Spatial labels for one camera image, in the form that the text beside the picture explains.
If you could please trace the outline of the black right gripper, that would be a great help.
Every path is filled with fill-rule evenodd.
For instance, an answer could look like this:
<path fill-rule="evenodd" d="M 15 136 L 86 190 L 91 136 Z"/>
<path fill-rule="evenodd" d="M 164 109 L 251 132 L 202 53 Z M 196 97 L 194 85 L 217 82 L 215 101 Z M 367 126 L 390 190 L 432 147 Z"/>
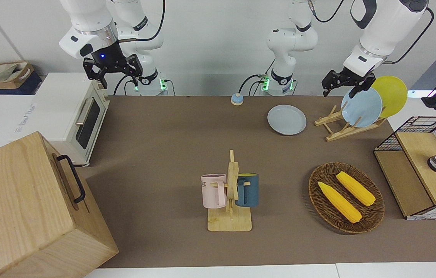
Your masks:
<path fill-rule="evenodd" d="M 142 64 L 136 54 L 124 56 L 119 41 L 91 53 L 92 58 L 84 58 L 83 68 L 88 79 L 100 81 L 100 88 L 108 87 L 105 80 L 107 73 L 123 73 L 133 79 L 138 86 L 139 77 L 143 74 Z"/>

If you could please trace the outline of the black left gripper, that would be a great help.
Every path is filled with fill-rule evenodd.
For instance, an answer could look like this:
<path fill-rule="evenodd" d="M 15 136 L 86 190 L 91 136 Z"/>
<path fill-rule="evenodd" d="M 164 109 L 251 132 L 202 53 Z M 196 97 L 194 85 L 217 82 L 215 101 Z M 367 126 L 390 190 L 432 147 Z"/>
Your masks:
<path fill-rule="evenodd" d="M 349 98 L 354 98 L 357 93 L 368 90 L 372 84 L 376 81 L 376 77 L 373 72 L 368 73 L 366 76 L 361 77 L 346 67 L 342 71 L 336 72 L 335 70 L 329 71 L 321 84 L 324 97 L 328 96 L 328 93 L 335 88 L 342 86 L 352 86 L 352 90 L 349 92 Z"/>

